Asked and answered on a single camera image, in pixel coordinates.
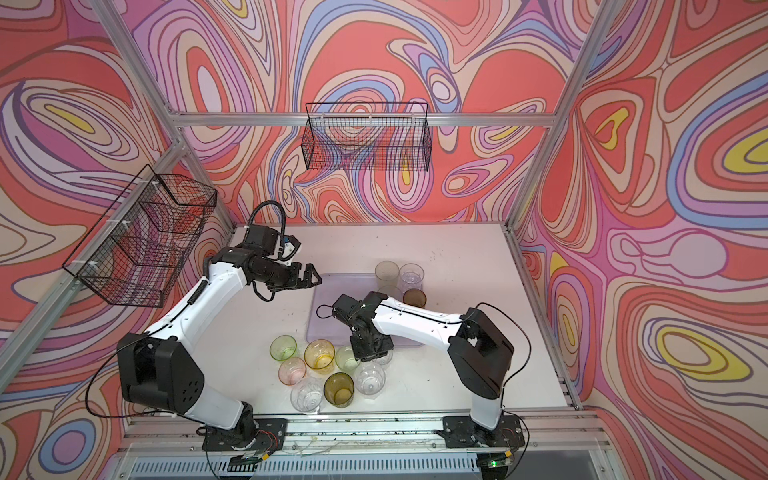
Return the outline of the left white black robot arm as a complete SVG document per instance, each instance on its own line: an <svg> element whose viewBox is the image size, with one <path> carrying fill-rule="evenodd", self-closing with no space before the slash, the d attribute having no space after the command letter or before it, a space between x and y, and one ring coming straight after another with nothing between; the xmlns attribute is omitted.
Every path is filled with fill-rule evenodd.
<svg viewBox="0 0 768 480"><path fill-rule="evenodd" d="M165 316L117 346L121 393L131 403L170 411L229 435L237 448L257 435L253 407L207 384L194 353L224 306L247 286L276 294L322 284L314 265L273 258L263 248L226 247Z"/></svg>

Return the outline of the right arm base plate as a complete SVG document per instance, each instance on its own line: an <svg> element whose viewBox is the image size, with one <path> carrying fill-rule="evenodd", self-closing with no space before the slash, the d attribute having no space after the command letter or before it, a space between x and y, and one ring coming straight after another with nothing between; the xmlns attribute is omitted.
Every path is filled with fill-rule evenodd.
<svg viewBox="0 0 768 480"><path fill-rule="evenodd" d="M479 426L465 416L445 416L442 428L435 431L447 448L506 447L516 451L526 444L526 437L520 418L502 414L498 425L492 429Z"/></svg>

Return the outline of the large pale green glass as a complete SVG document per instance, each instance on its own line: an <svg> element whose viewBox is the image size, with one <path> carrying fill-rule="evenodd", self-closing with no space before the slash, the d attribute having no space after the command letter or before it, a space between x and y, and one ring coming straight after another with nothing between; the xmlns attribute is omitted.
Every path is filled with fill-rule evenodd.
<svg viewBox="0 0 768 480"><path fill-rule="evenodd" d="M402 292L398 287L399 266L397 263L384 260L375 267L375 276L377 280L377 291L390 297L401 297Z"/></svg>

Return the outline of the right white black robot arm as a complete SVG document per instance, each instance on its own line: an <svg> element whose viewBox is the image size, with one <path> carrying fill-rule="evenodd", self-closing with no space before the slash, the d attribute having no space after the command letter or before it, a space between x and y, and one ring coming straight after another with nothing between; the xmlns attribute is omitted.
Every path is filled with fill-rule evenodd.
<svg viewBox="0 0 768 480"><path fill-rule="evenodd" d="M472 394L471 421L488 432L499 426L514 347L482 310L434 312L371 291L362 300L341 295L332 305L332 316L350 329L351 348L361 362L385 357L395 336L446 352Z"/></svg>

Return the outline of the olive dark glass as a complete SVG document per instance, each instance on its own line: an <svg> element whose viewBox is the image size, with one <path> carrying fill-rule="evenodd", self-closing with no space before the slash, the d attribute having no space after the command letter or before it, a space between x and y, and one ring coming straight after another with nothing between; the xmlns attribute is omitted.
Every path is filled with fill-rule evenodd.
<svg viewBox="0 0 768 480"><path fill-rule="evenodd" d="M353 400L355 385L353 378L345 372L330 375L323 386L326 401L337 408L346 408Z"/></svg>

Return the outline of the amber brown glass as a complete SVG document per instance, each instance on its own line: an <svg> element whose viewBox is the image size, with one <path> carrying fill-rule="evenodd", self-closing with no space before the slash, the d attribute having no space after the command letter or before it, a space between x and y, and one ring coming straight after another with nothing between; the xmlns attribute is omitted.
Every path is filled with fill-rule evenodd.
<svg viewBox="0 0 768 480"><path fill-rule="evenodd" d="M403 302L416 308L424 308L427 303L426 294L420 289L409 289L403 294Z"/></svg>

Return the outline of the small clear glass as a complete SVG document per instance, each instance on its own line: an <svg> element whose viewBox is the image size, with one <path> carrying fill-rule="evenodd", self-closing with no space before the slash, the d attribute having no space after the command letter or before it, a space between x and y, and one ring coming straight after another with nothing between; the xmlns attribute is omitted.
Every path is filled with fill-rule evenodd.
<svg viewBox="0 0 768 480"><path fill-rule="evenodd" d="M382 366L387 366L394 357L394 351L389 350L383 356L376 358L375 362Z"/></svg>

